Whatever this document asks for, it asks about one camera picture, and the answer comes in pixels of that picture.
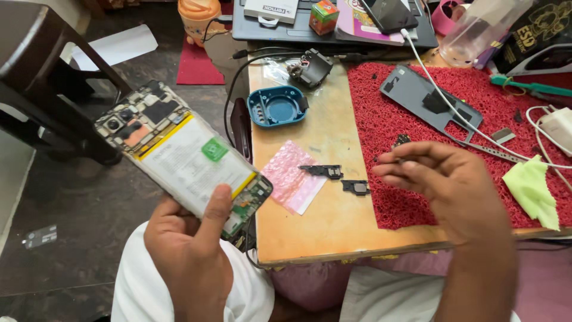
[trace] battery label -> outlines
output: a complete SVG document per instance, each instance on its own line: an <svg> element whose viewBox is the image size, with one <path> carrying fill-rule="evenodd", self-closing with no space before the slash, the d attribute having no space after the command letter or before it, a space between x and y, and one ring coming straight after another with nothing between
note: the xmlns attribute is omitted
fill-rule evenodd
<svg viewBox="0 0 572 322"><path fill-rule="evenodd" d="M228 152L201 121L189 118L140 161L203 213L217 184L229 184L234 198L256 176L244 160Z"/></svg>

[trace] yellow-green microfiber cloth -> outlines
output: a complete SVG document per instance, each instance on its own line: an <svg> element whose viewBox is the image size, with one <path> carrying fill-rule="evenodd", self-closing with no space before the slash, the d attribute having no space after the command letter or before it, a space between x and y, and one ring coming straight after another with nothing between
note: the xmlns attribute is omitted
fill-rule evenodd
<svg viewBox="0 0 572 322"><path fill-rule="evenodd" d="M560 231L556 199L546 185L546 170L548 166L536 155L526 163L515 164L502 179L530 218L538 219L542 227Z"/></svg>

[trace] gray floor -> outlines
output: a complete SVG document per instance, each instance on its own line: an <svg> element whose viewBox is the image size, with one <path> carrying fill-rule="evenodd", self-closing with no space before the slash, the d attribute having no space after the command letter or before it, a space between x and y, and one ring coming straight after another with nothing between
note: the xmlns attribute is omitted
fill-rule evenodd
<svg viewBox="0 0 572 322"><path fill-rule="evenodd" d="M184 39L176 3L142 3L90 23L88 41L145 23L159 47L115 65L132 87L152 78L174 89L224 133L222 86L175 85ZM0 257L0 316L18 321L93 321L108 314L124 244L162 190L127 161L59 163L38 154ZM57 225L56 242L26 250L22 236Z"/></svg>

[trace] human hand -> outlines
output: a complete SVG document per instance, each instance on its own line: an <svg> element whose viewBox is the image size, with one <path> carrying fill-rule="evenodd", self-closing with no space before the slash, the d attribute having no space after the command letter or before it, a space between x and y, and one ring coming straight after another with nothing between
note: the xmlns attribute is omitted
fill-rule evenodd
<svg viewBox="0 0 572 322"><path fill-rule="evenodd" d="M397 163L397 158L406 161ZM477 155L443 143L410 142L380 155L378 162L373 174L428 199L453 244L511 238L505 207Z"/></svg>
<svg viewBox="0 0 572 322"><path fill-rule="evenodd" d="M223 321L233 275L219 238L231 205L231 188L220 184L200 227L194 215L167 196L149 220L145 247L169 289L176 322Z"/></svg>

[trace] pink bubble wrap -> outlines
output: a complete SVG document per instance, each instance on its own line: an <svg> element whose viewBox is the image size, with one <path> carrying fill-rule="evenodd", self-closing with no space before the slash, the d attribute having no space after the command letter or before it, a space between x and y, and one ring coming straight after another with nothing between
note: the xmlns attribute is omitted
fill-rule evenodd
<svg viewBox="0 0 572 322"><path fill-rule="evenodd" d="M277 203L292 214L302 214L324 184L325 178L312 176L298 169L298 166L317 164L310 154L288 140L260 173L272 182L274 189L271 197Z"/></svg>

